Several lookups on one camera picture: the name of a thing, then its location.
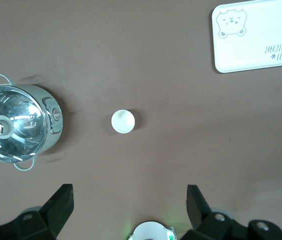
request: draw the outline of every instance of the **white tray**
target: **white tray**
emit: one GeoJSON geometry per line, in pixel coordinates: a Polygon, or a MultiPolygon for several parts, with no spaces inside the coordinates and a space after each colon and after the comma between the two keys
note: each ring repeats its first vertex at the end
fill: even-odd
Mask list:
{"type": "Polygon", "coordinates": [[[218,71],[282,66],[282,0],[220,5],[212,25],[218,71]]]}

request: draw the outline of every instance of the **metal screw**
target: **metal screw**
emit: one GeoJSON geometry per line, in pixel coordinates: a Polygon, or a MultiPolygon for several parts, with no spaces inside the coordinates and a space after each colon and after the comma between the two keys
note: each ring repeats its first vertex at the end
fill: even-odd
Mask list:
{"type": "Polygon", "coordinates": [[[223,215],[221,215],[221,214],[215,214],[215,219],[217,220],[217,221],[221,221],[221,222],[224,222],[225,221],[225,217],[223,216],[223,215]]]}
{"type": "Polygon", "coordinates": [[[23,221],[29,220],[29,219],[31,219],[32,217],[33,217],[32,214],[27,214],[27,215],[25,215],[25,216],[23,217],[23,221]]]}
{"type": "Polygon", "coordinates": [[[259,221],[256,226],[261,229],[261,230],[264,230],[264,231],[268,231],[270,228],[269,226],[267,226],[265,223],[259,221]]]}

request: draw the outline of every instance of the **paper cup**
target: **paper cup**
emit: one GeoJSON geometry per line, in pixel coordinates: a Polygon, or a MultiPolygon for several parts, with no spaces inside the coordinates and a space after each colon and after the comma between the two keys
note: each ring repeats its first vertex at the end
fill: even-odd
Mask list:
{"type": "Polygon", "coordinates": [[[116,111],[112,116],[112,126],[120,134],[127,134],[135,126],[135,118],[128,110],[116,111]]]}

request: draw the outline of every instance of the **brown table surface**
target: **brown table surface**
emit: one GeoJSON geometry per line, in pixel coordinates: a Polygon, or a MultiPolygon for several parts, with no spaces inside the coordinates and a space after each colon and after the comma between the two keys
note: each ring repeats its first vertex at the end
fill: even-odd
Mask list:
{"type": "Polygon", "coordinates": [[[187,184],[247,225],[282,228],[282,66],[214,67],[211,13],[228,0],[0,0],[0,73],[44,87],[64,130],[36,166],[0,163],[0,223],[64,183],[59,240],[126,240],[143,221],[190,229],[187,184]],[[119,134],[111,115],[131,110],[119,134]]]}

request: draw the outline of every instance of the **stainless steel pot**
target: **stainless steel pot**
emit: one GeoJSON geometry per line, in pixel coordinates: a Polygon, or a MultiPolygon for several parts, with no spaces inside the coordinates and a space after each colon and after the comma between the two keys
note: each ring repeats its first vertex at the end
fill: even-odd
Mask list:
{"type": "Polygon", "coordinates": [[[63,115],[54,97],[44,89],[15,84],[0,84],[0,162],[30,170],[37,155],[52,147],[60,138],[63,115]],[[29,168],[19,164],[32,160],[29,168]]]}

